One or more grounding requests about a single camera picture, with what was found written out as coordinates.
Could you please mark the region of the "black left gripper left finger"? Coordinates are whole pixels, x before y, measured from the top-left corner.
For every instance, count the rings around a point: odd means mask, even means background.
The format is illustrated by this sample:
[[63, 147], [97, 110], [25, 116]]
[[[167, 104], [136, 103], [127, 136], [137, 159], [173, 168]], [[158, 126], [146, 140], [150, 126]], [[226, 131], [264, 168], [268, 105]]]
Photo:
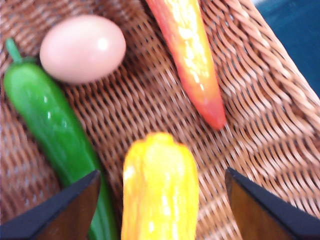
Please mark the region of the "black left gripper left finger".
[[84, 240], [96, 211], [101, 175], [94, 170], [0, 226], [2, 240]]

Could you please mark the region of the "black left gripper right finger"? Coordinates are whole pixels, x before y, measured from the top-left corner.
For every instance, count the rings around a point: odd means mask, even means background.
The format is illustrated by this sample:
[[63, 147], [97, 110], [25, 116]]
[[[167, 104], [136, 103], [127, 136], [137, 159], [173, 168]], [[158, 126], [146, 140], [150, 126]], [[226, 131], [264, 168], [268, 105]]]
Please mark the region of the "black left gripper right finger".
[[244, 240], [318, 240], [320, 220], [235, 169], [225, 171], [231, 211]]

